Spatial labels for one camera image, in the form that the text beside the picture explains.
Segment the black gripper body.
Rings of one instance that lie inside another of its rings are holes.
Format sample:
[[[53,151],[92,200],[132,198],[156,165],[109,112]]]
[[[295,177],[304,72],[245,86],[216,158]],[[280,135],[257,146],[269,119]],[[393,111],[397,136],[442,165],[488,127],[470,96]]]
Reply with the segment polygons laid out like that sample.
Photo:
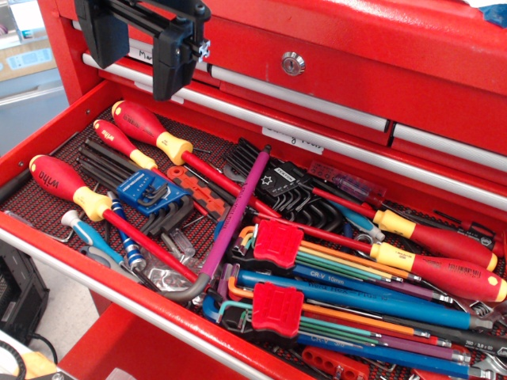
[[[119,20],[153,37],[153,60],[200,63],[210,55],[204,24],[211,10],[202,1],[107,1]]]

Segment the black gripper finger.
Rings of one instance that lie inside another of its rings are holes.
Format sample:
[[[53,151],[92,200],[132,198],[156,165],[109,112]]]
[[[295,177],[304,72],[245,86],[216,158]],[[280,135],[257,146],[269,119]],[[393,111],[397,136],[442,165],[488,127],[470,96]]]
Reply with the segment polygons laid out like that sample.
[[[75,0],[74,5],[90,55],[100,68],[129,53],[128,25],[113,8],[117,1]]]
[[[156,101],[167,101],[193,76],[193,50],[184,35],[166,29],[154,38],[153,94]]]

